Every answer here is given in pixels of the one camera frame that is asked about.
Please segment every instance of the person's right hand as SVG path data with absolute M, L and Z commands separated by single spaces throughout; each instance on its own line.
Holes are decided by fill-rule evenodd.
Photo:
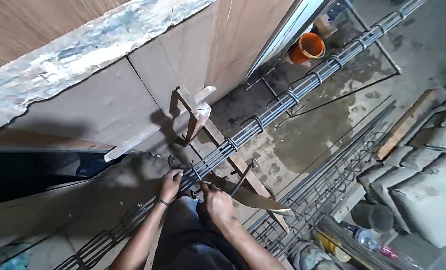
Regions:
M 206 209 L 213 223 L 221 231 L 229 229 L 235 222 L 233 217 L 233 202 L 231 196 L 216 188 L 214 184 L 201 184 L 204 193 Z

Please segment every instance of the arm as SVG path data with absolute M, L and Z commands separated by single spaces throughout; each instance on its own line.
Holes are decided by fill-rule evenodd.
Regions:
M 160 199 L 170 202 L 176 196 L 182 175 L 182 169 L 174 169 L 162 177 Z M 136 235 L 126 243 L 109 270 L 136 270 L 144 267 L 165 210 L 166 205 L 155 202 Z
M 284 270 L 283 265 L 264 249 L 233 217 L 231 196 L 219 189 L 210 190 L 202 184 L 205 204 L 213 223 L 238 250 L 251 270 Z

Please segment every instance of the metal frame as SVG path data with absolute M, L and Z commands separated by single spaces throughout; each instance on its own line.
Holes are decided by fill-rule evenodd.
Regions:
M 385 108 L 280 200 L 295 213 L 295 217 L 285 218 L 291 228 L 290 234 L 276 226 L 267 214 L 250 226 L 250 234 L 276 257 L 280 254 L 288 256 L 294 245 L 307 239 L 308 232 L 338 205 L 356 182 L 359 172 L 370 162 L 373 149 L 386 134 L 389 126 L 382 119 L 393 108 Z
M 388 30 L 395 27 L 424 2 L 425 0 L 409 1 L 400 10 L 387 15 L 378 21 L 373 27 L 371 27 L 369 31 L 364 32 L 354 39 L 353 42 L 348 44 L 342 50 L 342 52 L 330 57 L 328 60 L 317 65 L 313 70 L 310 70 L 305 77 L 296 83 L 297 85 L 294 87 L 290 86 L 290 89 L 283 95 L 280 95 L 279 99 L 275 98 L 276 102 L 274 102 L 273 105 L 268 106 L 268 110 L 259 116 L 259 121 L 251 121 L 235 136 L 233 136 L 231 139 L 228 138 L 216 150 L 192 166 L 191 169 L 185 171 L 182 180 L 182 190 L 186 190 L 191 187 L 196 181 L 201 179 L 201 177 L 209 173 L 213 168 L 235 153 L 239 147 L 249 141 L 254 135 L 261 132 L 264 127 L 268 126 L 289 108 L 295 106 L 298 103 L 298 100 L 303 98 L 311 90 L 318 87 L 323 80 L 328 78 L 334 72 L 338 71 L 355 55 L 386 34 Z M 361 162 L 357 157 L 352 158 L 352 160 Z M 134 230 L 139 227 L 153 204 L 154 199 L 148 202 L 146 205 L 136 205 L 133 209 L 130 209 L 123 218 L 121 218 L 120 223 L 116 227 L 111 230 L 102 231 L 84 247 L 78 250 L 75 255 L 65 260 L 55 269 L 87 270 L 94 267 L 109 250 L 123 241 L 124 238 L 130 236 Z M 273 226 L 270 222 L 268 223 L 268 226 L 276 230 L 275 226 Z

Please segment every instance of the person's left hand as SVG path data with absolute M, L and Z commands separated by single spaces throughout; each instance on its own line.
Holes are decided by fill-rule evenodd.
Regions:
M 180 189 L 182 169 L 174 169 L 161 178 L 159 198 L 169 203 L 178 193 Z

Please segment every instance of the wooden plank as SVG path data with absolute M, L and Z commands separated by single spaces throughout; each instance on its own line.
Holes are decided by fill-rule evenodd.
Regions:
M 383 139 L 382 146 L 376 152 L 376 158 L 383 160 L 398 142 L 410 131 L 418 119 L 437 101 L 438 92 L 435 89 L 426 90 L 411 108 L 390 129 Z
M 181 101 L 183 102 L 184 107 L 186 107 L 186 109 L 192 110 L 193 108 L 197 107 L 197 103 L 194 101 L 194 99 L 191 98 L 191 94 L 183 85 L 181 85 L 180 88 L 176 90 L 176 92 L 180 95 Z M 223 134 L 221 134 L 221 132 L 218 130 L 218 128 L 213 124 L 213 122 L 210 119 L 206 121 L 205 125 L 203 126 L 203 129 L 216 146 L 219 146 L 224 142 Z M 247 164 L 244 162 L 241 156 L 238 155 L 238 153 L 234 153 L 229 158 L 227 158 L 227 161 L 231 164 L 233 169 L 235 169 L 238 175 L 242 177 L 244 170 L 247 168 Z M 254 192 L 266 198 L 270 197 L 268 190 L 266 190 L 266 188 L 263 186 L 263 184 L 260 182 L 260 180 L 256 177 L 256 175 L 252 171 L 250 171 L 246 176 L 246 181 L 248 181 L 250 187 L 253 188 Z M 278 223 L 286 233 L 290 232 L 290 228 L 284 221 L 283 216 L 272 212 L 268 212 L 268 215 L 270 215 L 270 217 L 274 221 L 276 221 L 276 223 Z
M 198 132 L 209 119 L 210 113 L 211 107 L 206 102 L 191 110 L 190 120 L 188 122 L 188 132 L 186 132 L 186 146 L 196 138 Z
M 198 93 L 196 93 L 193 96 L 193 100 L 195 100 L 197 103 L 201 102 L 204 98 L 206 98 L 208 95 L 210 95 L 214 91 L 215 91 L 215 88 L 213 86 L 205 87 L 203 90 L 199 91 Z M 176 103 L 176 108 L 174 110 L 177 111 L 177 113 L 173 114 L 174 117 L 177 117 L 187 111 L 186 107 L 184 107 L 184 106 L 179 107 L 178 103 Z M 145 128 L 138 135 L 127 140 L 124 144 L 116 146 L 114 149 L 112 149 L 110 152 L 108 152 L 104 156 L 104 160 L 106 162 L 109 162 L 115 158 L 118 158 L 119 156 L 123 155 L 124 153 L 129 151 L 131 148 L 133 148 L 137 144 L 141 143 L 142 141 L 144 141 L 145 139 L 147 139 L 148 137 L 150 137 L 151 135 L 153 135 L 154 133 L 159 131 L 161 129 L 161 126 L 163 126 L 165 123 L 167 123 L 169 121 L 170 120 L 168 118 L 164 118 L 161 120 L 161 122 L 151 123 L 151 124 L 145 126 Z
M 0 147 L 19 147 L 37 150 L 110 150 L 113 145 L 80 140 L 75 138 L 41 134 L 38 132 L 15 129 L 0 129 Z

